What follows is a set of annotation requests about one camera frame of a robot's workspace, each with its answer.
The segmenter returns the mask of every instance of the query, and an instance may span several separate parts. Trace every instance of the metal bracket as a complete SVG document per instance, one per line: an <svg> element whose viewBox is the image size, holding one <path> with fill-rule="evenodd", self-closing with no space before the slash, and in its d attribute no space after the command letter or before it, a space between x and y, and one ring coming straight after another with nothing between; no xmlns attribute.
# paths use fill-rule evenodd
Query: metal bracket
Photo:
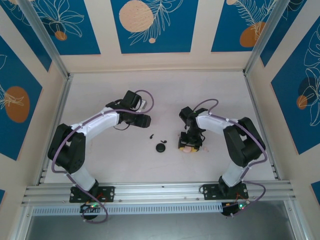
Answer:
<svg viewBox="0 0 320 240"><path fill-rule="evenodd" d="M97 194L99 201L102 203L113 203L115 195L114 186L99 186L97 189ZM71 187L71 194L69 198L70 203L86 203L91 201L91 198L84 194L79 188L73 186Z"/></svg>
<svg viewBox="0 0 320 240"><path fill-rule="evenodd" d="M236 200L238 195L244 199L249 198L247 186L244 183L239 183L234 187L230 187L227 196L224 196L219 190L219 184L204 184L202 188L204 200Z"/></svg>

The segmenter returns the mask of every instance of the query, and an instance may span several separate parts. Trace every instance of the cable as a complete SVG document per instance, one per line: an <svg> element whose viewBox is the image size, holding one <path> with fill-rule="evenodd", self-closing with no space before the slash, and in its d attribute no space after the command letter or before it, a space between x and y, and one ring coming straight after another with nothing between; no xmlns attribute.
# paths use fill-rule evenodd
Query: cable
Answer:
<svg viewBox="0 0 320 240"><path fill-rule="evenodd" d="M53 173L59 173L59 174L66 174L66 176L69 178L69 180L75 185L75 187L77 187L79 190L81 190L83 193L85 193L86 195L88 195L91 199L93 199L94 201L96 201L102 208L103 210L105 211L105 218L104 220L101 220L101 221L88 221L84 218L84 212L82 213L82 218L83 218L83 221L86 222L86 223L90 223L90 224L101 224L101 223L104 223L105 221L107 221L108 219L108 212L107 212L107 209L106 207L104 206L104 204L102 204L97 198L95 198L93 195L91 195L89 192L87 192L86 190L84 190L81 186L79 186L76 181L72 178L72 176L67 173L66 171L58 171L58 170L55 170L55 164L56 164L56 161L57 161L57 158L58 158L58 155L59 153L61 152L61 149L64 147L64 145L67 143L67 141L71 138L71 136L76 132L78 131L81 127L87 125L88 123L92 122L93 120L103 116L103 115L106 115L106 114L109 114L109 113L113 113L113 112L125 112L125 113L131 113L131 114L137 114L137 115L140 115L140 114L147 114L148 112L151 111L151 109L154 107L155 105L155 99L154 97L152 96L152 94L150 92L148 92L147 90L143 90L143 89L140 89L138 91L136 91L135 93L139 93L139 92L144 92L144 93L147 93L150 97L151 97L151 100L152 100L152 105L151 107L146 110L146 111L141 111L141 112L135 112L135 111L131 111L131 110L126 110L126 109L112 109L112 110L108 110L108 111L105 111L104 113L99 113L93 117L91 117L90 119L88 119L87 121L83 122L82 125L79 125L77 126L74 130L72 130L68 136L66 136L66 138L62 141L62 143L60 144L60 146L58 147L53 159L52 159L52 164L51 164L51 170Z"/></svg>
<svg viewBox="0 0 320 240"><path fill-rule="evenodd" d="M211 117L214 117L214 118L217 118L217 119L220 119L220 120L224 120L226 122L229 122L231 124L234 124L236 125L238 128L240 128L242 131L244 131L254 142L255 144L259 147L259 149L261 150L263 156L264 156L264 159L260 160L260 161L255 161L255 162L252 162L252 163L249 163L247 166L246 166L246 169L244 170L244 172L242 173L242 175L240 176L240 179L242 180L244 178L244 176L247 174L247 172L249 171L249 169L254 166L254 165L257 165L257 164L262 164L264 162L267 161L268 159L268 155L266 153L266 150L262 147L261 143L255 138L255 136L253 136L251 134L251 132L249 132L245 127L241 126L239 123L233 121L233 120L230 120L228 118L225 118L225 117L222 117L222 116L218 116L218 115L214 115L211 113L211 110L213 108L215 108L218 104L219 104L219 100L218 99L215 99L215 98L210 98L210 99L207 99L207 100L204 100L202 102L200 102L194 109L193 111L195 111L200 105L206 103L206 102L209 102L209 101L216 101L215 105L213 105L211 108L209 108L208 110L208 114L211 116Z"/></svg>
<svg viewBox="0 0 320 240"><path fill-rule="evenodd" d="M206 140L206 137L205 136L203 136L203 134L202 133L200 133L200 135L203 137L203 139L202 139L202 143Z"/></svg>
<svg viewBox="0 0 320 240"><path fill-rule="evenodd" d="M263 188L263 192L261 193L261 195L259 197L256 198L256 200L250 202L244 209L236 212L235 214L230 215L229 217L234 217L236 215L239 215L240 213L242 213L244 210L246 210L249 206L252 206L253 204L255 204L256 202L258 202L260 199L262 199L262 197L266 194L266 187L264 185L262 185L261 183L257 183L257 182L252 182L252 181L243 181L245 184L252 184L252 185L256 185L256 186L260 186ZM227 207L231 207L234 205L237 205L238 203L234 203L234 204L230 204L229 206L223 206L223 208L227 208Z"/></svg>
<svg viewBox="0 0 320 240"><path fill-rule="evenodd" d="M119 131L127 130L129 127L130 127L130 123L128 123L128 125L127 125L126 128L124 128L124 129L119 129L119 128L116 128L115 126L113 126L113 128L114 128L115 130L119 130Z"/></svg>
<svg viewBox="0 0 320 240"><path fill-rule="evenodd" d="M204 186L200 186L200 187L199 187L199 193L204 194L205 192L204 192L204 191L201 191L201 188L203 189Z"/></svg>
<svg viewBox="0 0 320 240"><path fill-rule="evenodd" d="M259 160L259 161L255 161L255 162L252 162L252 163L249 163L249 164L246 166L246 169L244 170L244 172L243 172L242 175L240 176L240 180L242 181L242 179L245 177L245 175L247 174L247 172L249 171L249 169L250 169L252 166L257 165L257 164L262 164L262 163L264 163L264 162L267 161L267 159L268 159L267 152L266 152L266 150L263 148L262 144L255 138L255 136L253 136L252 133L249 132L245 127L241 126L239 123L237 123L237 122L235 122L235 121L233 121L233 120L230 120L230 119L228 119L228 118L225 118L225 117L222 117L222 116L218 116L218 115L215 115L215 114L212 114L212 113L211 113L211 110L212 110L213 108L215 108L215 107L219 104L219 101L218 101L217 99L212 98L212 99L204 100L204 101L200 102L200 103L193 109L193 111L194 111L195 109L197 109L201 104L206 103L206 102L209 102L209 101L213 101L213 100L216 101L216 104L213 105L211 108L209 108L208 114L209 114L211 117L214 117L214 118L217 118L217 119L220 119L220 120L229 122L229 123L231 123L231 124L234 124L234 125L237 126L238 128L240 128L242 131L244 131L244 132L255 142L255 144L259 147L259 149L261 150L261 152L262 152L262 154L263 154L263 156L264 156L264 159ZM257 201L259 201L259 200L265 195L265 193L266 193L266 188L265 188L265 186L263 186L262 184L260 184L260 183L255 183L255 182L252 182L252 181L243 181L243 182L246 183L246 184L257 185L257 186L260 186L260 187L263 188L262 194L261 194L256 200L254 200L253 202L251 202L248 206L256 203ZM223 208L231 207L231 206L234 206L234 205L237 205L237 204L238 204L238 203L234 203L234 204L231 204L231 205L228 205L228 206L224 206ZM231 217L238 215L239 213L243 212L243 210L241 210L241 211L233 214Z"/></svg>
<svg viewBox="0 0 320 240"><path fill-rule="evenodd" d="M214 118L217 118L217 119L221 119L221 120L224 120L224 121L227 121L231 124L234 124L236 125L238 128L240 128L242 131L244 131L254 142L255 144L258 146L258 148L261 150L263 156L264 156L264 159L260 160L260 161L255 161L255 162L252 162L252 163L249 163L247 166L246 166L246 169L244 170L244 172L242 173L242 175L240 176L240 179L242 180L244 178L244 176L247 174L247 172L249 171L249 169L254 166L254 165L257 165L257 164L262 164L264 162L267 161L268 159L268 155L267 155L267 152L266 150L264 149L264 147L261 145L261 143L255 138L255 136L253 136L251 134L251 132L249 132L245 127L241 126L239 123L233 121L233 120L230 120L230 119L227 119L225 117L222 117L222 116L218 116L218 115L214 115L212 114L211 112L209 112L209 115L211 117L214 117Z"/></svg>
<svg viewBox="0 0 320 240"><path fill-rule="evenodd" d="M219 100L218 99L210 98L210 99L204 100L204 101L200 102L197 106L195 106L195 108L192 110L192 112L194 112L200 105L202 105L202 104L204 104L206 102L209 102L209 101L216 101L216 103L211 108L209 108L208 112L210 113L210 111L219 104Z"/></svg>

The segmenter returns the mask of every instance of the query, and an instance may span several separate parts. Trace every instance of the vented metal strip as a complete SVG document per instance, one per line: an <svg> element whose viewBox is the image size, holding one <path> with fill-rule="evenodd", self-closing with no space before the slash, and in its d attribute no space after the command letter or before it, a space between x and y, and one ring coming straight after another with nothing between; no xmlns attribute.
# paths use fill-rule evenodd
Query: vented metal strip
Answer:
<svg viewBox="0 0 320 240"><path fill-rule="evenodd" d="M190 214L190 213L221 213L220 202L190 204L121 204L106 205L109 215L134 214ZM78 216L80 206L38 206L33 209L33 216ZM96 208L86 215L104 215L101 208Z"/></svg>

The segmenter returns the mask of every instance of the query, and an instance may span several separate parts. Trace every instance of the enclosure wall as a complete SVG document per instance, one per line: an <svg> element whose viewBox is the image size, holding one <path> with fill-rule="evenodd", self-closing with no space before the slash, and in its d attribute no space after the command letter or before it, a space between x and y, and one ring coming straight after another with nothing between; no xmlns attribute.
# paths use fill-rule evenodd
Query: enclosure wall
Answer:
<svg viewBox="0 0 320 240"><path fill-rule="evenodd" d="M320 1L291 2L248 80L280 176L320 239Z"/></svg>
<svg viewBox="0 0 320 240"><path fill-rule="evenodd" d="M15 19L11 20L2 7L0 239L5 240L19 220L26 186L34 185L38 177L66 79L33 38L32 28L26 25L21 34L17 29L21 26L15 26Z"/></svg>
<svg viewBox="0 0 320 240"><path fill-rule="evenodd" d="M33 0L30 4L68 71L76 73L242 70L276 2Z"/></svg>

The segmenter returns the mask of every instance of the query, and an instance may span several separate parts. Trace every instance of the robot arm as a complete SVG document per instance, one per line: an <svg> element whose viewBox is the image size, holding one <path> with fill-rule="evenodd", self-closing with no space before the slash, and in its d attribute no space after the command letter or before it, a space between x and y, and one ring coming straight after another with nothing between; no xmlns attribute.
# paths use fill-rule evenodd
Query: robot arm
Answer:
<svg viewBox="0 0 320 240"><path fill-rule="evenodd" d="M146 103L145 100L142 100L141 96L132 91L128 91L123 99L110 102L102 111L85 121L71 126L66 124L59 125L48 151L49 159L52 160L54 158L66 136L81 126L69 139L69 143L62 147L55 164L63 167L81 188L94 196L99 184L84 166L86 143L106 129L122 122L140 128L149 127L151 118L145 114L134 114L122 111L113 111L104 114L109 110L131 110L140 112L146 107Z"/></svg>
<svg viewBox="0 0 320 240"><path fill-rule="evenodd" d="M258 145L242 129L219 117L209 115L208 110L201 108L192 111L185 107L179 114L188 128L187 132L182 132L179 139L179 148L191 147L196 152L202 146L202 133L206 130L222 135L225 138L231 162L226 172L219 179L219 189L223 195L228 195L228 190L242 181L243 173L248 165L257 160L262 154ZM244 117L240 120L233 119L247 129L266 149L253 122Z"/></svg>

